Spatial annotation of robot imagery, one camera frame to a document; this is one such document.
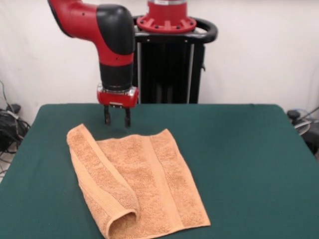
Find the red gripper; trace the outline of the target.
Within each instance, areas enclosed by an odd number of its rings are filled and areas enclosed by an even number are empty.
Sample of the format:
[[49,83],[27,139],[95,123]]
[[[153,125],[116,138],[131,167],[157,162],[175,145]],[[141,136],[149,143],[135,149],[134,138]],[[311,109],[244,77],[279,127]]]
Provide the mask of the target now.
[[102,84],[97,86],[97,100],[104,105],[104,121],[106,125],[111,124],[109,106],[125,108],[125,127],[131,126],[131,110],[138,102],[139,89],[131,86],[127,91],[113,92],[103,88]]

